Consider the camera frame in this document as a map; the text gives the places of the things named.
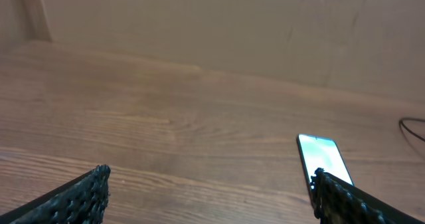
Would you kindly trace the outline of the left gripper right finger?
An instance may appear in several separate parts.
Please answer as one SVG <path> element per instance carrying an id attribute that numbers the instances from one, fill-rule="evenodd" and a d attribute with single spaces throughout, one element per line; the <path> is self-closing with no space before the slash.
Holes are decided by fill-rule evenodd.
<path id="1" fill-rule="evenodd" d="M 313 212 L 321 224 L 424 224 L 322 168 L 315 170 L 310 187 Z"/>

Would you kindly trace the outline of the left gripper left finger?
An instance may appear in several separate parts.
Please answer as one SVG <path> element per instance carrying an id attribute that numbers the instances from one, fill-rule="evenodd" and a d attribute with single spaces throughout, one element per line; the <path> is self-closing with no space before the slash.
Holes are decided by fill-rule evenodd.
<path id="1" fill-rule="evenodd" d="M 99 224 L 109 201 L 107 165 L 95 169 L 1 216 L 2 223 Z"/>

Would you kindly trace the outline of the Samsung Galaxy smartphone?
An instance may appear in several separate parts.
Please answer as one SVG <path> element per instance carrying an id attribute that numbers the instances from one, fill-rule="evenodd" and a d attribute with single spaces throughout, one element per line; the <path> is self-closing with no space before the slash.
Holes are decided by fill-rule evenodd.
<path id="1" fill-rule="evenodd" d="M 310 202 L 314 206 L 312 176 L 317 168 L 324 169 L 350 185 L 354 185 L 336 142 L 330 138 L 298 134 L 297 146 L 306 180 Z"/>

